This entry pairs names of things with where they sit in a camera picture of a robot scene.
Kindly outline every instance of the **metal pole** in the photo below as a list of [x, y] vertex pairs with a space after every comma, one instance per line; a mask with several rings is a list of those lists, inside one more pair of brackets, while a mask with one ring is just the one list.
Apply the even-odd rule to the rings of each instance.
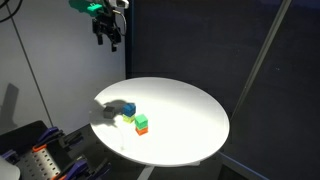
[[134, 8], [135, 1], [131, 0], [129, 9], [125, 10], [127, 21], [127, 34], [125, 36], [125, 66], [126, 66], [126, 79], [133, 78], [133, 48], [134, 48]]
[[256, 59], [256, 62], [254, 63], [253, 68], [251, 70], [251, 73], [250, 73], [250, 75], [249, 75], [249, 77], [247, 79], [247, 82], [246, 82], [243, 90], [242, 90], [242, 93], [240, 95], [238, 103], [237, 103], [237, 105], [236, 105], [236, 107], [235, 107], [235, 109], [233, 111], [233, 114], [232, 114], [232, 116], [230, 118], [230, 128], [231, 128], [230, 139], [229, 139], [230, 143], [232, 143], [232, 127], [233, 127], [232, 123], [233, 123], [235, 117], [237, 116], [237, 114], [239, 113], [239, 111], [240, 111], [240, 109], [241, 109], [241, 107], [243, 105], [243, 102], [246, 99], [246, 97], [248, 95], [248, 92], [250, 91], [254, 80], [256, 79], [257, 73], [259, 72], [259, 69], [260, 69], [260, 67], [261, 67], [261, 65], [262, 65], [262, 63], [263, 63], [263, 61], [264, 61], [264, 59], [266, 57], [266, 54], [267, 54], [267, 52], [268, 52], [268, 50], [270, 48], [270, 45], [273, 42], [273, 39], [274, 39], [278, 29], [279, 29], [280, 24], [282, 23], [282, 20], [283, 20], [285, 14], [287, 13], [287, 10], [288, 10], [291, 2], [292, 2], [292, 0], [283, 0], [282, 1], [281, 5], [280, 5], [280, 8], [279, 8], [279, 10], [277, 12], [277, 15], [276, 15], [276, 17], [275, 17], [275, 19], [274, 19], [274, 21], [273, 21], [273, 23], [271, 25], [271, 28], [270, 28], [270, 30], [268, 32], [268, 35], [267, 35], [267, 37], [266, 37], [266, 39], [265, 39], [265, 41], [264, 41], [264, 43], [262, 45], [262, 48], [261, 48], [261, 50], [259, 52], [259, 55], [258, 55], [257, 59]]

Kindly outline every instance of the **table leg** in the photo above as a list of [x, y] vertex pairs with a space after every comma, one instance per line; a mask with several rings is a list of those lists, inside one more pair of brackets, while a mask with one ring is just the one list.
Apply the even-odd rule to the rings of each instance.
[[199, 162], [192, 163], [192, 164], [189, 164], [189, 166], [200, 166], [200, 161], [199, 161]]
[[147, 180], [147, 179], [149, 179], [149, 177], [150, 177], [153, 169], [154, 169], [154, 166], [148, 166], [148, 165], [147, 165], [147, 166], [142, 170], [140, 176], [138, 177], [138, 180]]

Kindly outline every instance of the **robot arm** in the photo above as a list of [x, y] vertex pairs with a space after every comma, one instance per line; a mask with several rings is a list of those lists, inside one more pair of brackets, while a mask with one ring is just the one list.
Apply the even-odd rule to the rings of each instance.
[[98, 44], [103, 44], [102, 35], [105, 34], [111, 41], [112, 52], [115, 52], [118, 43], [121, 42], [121, 35], [125, 35], [117, 25], [116, 15], [123, 17], [126, 31], [126, 20], [119, 11], [116, 11], [116, 8], [127, 9], [129, 2], [127, 0], [69, 0], [69, 4], [93, 17], [92, 31], [97, 36]]

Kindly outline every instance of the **orange cube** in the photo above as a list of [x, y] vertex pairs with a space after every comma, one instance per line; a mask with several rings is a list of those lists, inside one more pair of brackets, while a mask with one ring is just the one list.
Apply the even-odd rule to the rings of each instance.
[[148, 127], [143, 128], [143, 129], [141, 129], [141, 130], [139, 130], [139, 129], [136, 127], [136, 131], [137, 131], [137, 133], [139, 134], [139, 136], [141, 136], [142, 134], [145, 134], [145, 133], [148, 132]]

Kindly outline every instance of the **blue cube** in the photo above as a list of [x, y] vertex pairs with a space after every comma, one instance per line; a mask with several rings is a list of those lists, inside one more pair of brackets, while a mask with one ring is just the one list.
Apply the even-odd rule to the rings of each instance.
[[128, 103], [123, 106], [122, 108], [122, 114], [131, 117], [136, 113], [136, 105], [133, 103]]

